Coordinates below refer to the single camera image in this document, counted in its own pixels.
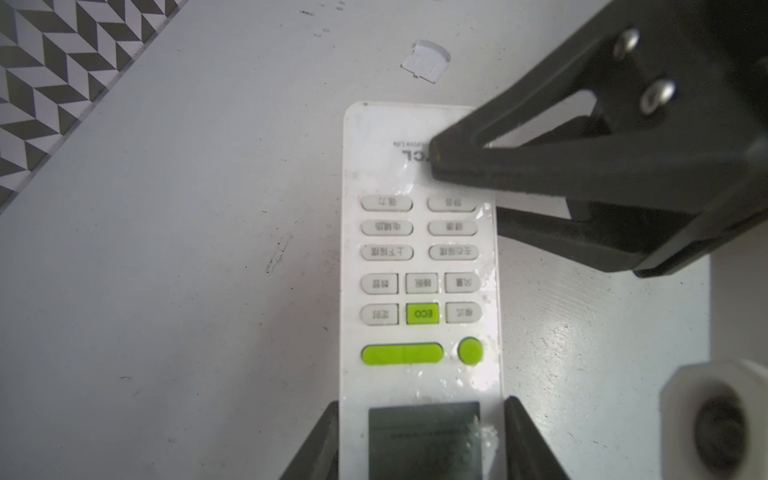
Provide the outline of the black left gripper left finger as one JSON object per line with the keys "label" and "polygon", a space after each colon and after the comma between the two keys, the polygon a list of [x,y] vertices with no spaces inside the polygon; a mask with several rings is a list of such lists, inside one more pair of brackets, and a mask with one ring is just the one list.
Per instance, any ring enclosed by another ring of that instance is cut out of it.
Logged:
{"label": "black left gripper left finger", "polygon": [[332,401],[316,422],[280,480],[338,480],[339,402]]}

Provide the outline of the white battery cover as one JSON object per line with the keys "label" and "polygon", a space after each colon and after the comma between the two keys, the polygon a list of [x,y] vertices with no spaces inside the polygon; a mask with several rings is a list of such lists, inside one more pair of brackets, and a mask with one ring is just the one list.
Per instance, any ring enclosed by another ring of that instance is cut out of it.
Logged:
{"label": "white battery cover", "polygon": [[416,78],[431,84],[439,82],[451,63],[451,54],[442,46],[428,40],[417,40],[401,68]]}

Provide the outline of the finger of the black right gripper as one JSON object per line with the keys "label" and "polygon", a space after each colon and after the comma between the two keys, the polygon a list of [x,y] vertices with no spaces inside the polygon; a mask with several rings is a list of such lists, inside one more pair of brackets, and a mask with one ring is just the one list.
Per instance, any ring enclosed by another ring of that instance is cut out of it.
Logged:
{"label": "finger of the black right gripper", "polygon": [[582,116],[494,157],[498,189],[571,214],[504,209],[500,235],[603,272],[671,274],[767,217],[762,113]]}
{"label": "finger of the black right gripper", "polygon": [[[767,202],[763,1],[613,1],[509,89],[438,134],[435,178],[699,214]],[[493,141],[567,97],[596,99],[596,136]]]}

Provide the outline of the white remote green buttons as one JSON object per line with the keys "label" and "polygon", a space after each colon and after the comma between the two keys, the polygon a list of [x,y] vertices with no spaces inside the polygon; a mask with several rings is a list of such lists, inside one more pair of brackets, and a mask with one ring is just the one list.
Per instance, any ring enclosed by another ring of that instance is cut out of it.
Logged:
{"label": "white remote green buttons", "polygon": [[432,176],[457,106],[364,101],[343,120],[338,471],[507,475],[493,192]]}

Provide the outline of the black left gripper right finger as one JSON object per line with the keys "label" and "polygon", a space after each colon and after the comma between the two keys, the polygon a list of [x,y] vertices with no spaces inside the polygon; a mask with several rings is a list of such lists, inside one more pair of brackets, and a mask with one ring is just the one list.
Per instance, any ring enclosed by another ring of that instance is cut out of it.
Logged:
{"label": "black left gripper right finger", "polygon": [[569,480],[519,398],[504,401],[508,480]]}

